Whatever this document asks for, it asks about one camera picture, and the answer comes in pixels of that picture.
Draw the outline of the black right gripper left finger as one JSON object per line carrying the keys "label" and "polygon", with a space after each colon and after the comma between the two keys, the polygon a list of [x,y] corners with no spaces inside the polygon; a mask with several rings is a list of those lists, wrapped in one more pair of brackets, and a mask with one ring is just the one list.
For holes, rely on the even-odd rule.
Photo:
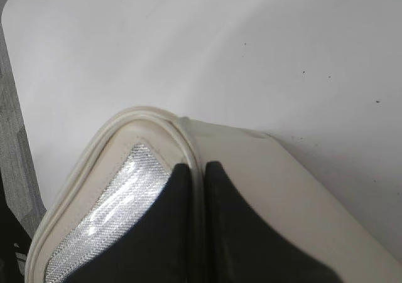
{"label": "black right gripper left finger", "polygon": [[67,282],[186,282],[191,175],[177,164],[156,201],[123,237]]}

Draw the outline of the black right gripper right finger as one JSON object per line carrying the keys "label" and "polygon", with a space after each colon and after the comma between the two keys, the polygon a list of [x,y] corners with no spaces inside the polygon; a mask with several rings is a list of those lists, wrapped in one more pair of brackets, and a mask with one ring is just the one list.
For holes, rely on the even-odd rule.
{"label": "black right gripper right finger", "polygon": [[204,187],[211,282],[328,282],[328,268],[273,230],[221,163],[207,163]]}

